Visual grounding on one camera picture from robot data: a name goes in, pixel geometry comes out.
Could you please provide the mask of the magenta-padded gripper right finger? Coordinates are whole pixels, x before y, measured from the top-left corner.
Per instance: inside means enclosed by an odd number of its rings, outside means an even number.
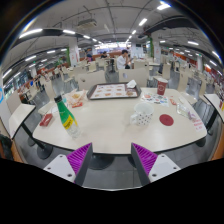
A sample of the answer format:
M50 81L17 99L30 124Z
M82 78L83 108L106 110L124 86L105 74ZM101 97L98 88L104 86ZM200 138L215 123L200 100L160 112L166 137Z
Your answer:
M131 144L131 155L143 186L180 170L167 155L157 155L135 143Z

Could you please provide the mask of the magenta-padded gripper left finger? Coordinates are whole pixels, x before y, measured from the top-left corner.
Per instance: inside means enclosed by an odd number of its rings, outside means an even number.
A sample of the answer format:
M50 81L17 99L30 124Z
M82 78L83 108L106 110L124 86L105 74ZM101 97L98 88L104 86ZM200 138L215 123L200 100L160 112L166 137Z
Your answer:
M82 186L92 154L92 144L88 143L68 155L59 154L44 170Z

